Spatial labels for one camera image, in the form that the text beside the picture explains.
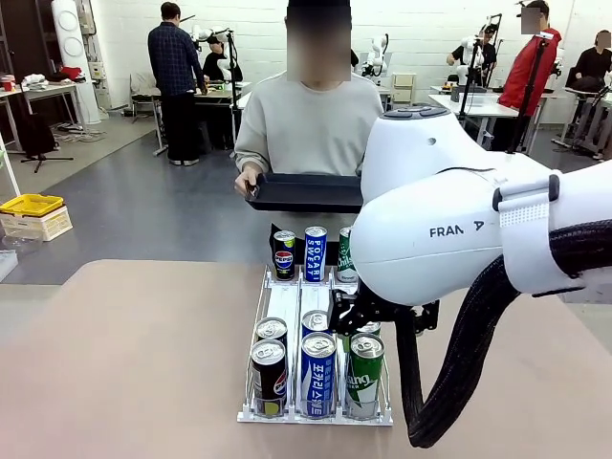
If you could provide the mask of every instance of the black corrugated cable sleeve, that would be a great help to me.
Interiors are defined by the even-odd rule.
[[[570,276],[612,266],[612,220],[555,230],[550,244],[558,266]],[[499,256],[466,294],[442,369],[425,402],[413,315],[406,308],[396,318],[402,402],[413,447],[431,448],[457,420],[478,385],[495,326],[519,295]]]

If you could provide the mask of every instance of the red jacket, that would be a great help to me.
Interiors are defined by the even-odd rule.
[[[546,82],[555,65],[558,42],[561,41],[561,34],[555,29],[547,29],[545,32],[551,33],[554,35],[554,38],[551,40],[550,45],[545,48],[542,60],[539,64],[537,76],[534,81],[534,91],[532,92],[531,100],[527,107],[528,117],[532,117],[536,112],[537,104],[544,93]],[[520,109],[525,97],[525,88],[529,82],[529,76],[531,75],[534,62],[536,61],[537,47],[542,39],[543,38],[538,36],[532,37],[529,43],[525,45],[525,48],[523,48],[516,57],[513,69],[510,70],[510,74],[506,80],[504,94],[499,98],[500,104],[506,107]]]

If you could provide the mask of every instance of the white strap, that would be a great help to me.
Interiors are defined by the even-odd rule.
[[[559,177],[561,173],[553,172]],[[501,244],[506,274],[523,294],[541,295],[584,287],[581,279],[568,277],[553,258],[550,247],[551,183],[556,177],[530,182],[510,182],[497,194]]]

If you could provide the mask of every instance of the beige sweatshirt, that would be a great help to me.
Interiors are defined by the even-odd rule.
[[[332,91],[314,91],[286,73],[253,89],[236,141],[236,165],[259,164],[282,174],[360,173],[367,139],[383,113],[381,98],[369,79],[352,74]],[[355,215],[270,212],[271,222],[304,237],[310,226],[323,226],[329,240],[350,227]]]

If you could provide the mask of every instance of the can dispenser rack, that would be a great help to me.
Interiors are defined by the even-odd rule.
[[[310,311],[327,312],[330,302],[330,291],[344,290],[351,295],[357,290],[357,284],[345,284],[336,281],[332,269],[323,282],[306,282],[301,267],[292,281],[279,281],[273,271],[267,267],[257,304],[255,326],[265,317],[280,317],[287,323],[287,399],[282,416],[266,417],[257,413],[257,407],[262,401],[254,397],[251,373],[251,355],[247,359],[247,376],[245,382],[245,398],[242,410],[238,413],[240,423],[267,424],[321,424],[338,426],[393,426],[391,400],[389,391],[389,371],[386,360],[382,361],[382,375],[379,397],[374,404],[375,416],[368,420],[356,420],[346,417],[345,382],[346,355],[342,352],[342,341],[336,339],[336,374],[334,379],[334,398],[331,415],[325,418],[307,418],[302,414],[301,401],[301,320]],[[255,326],[253,326],[251,345],[256,342]]]

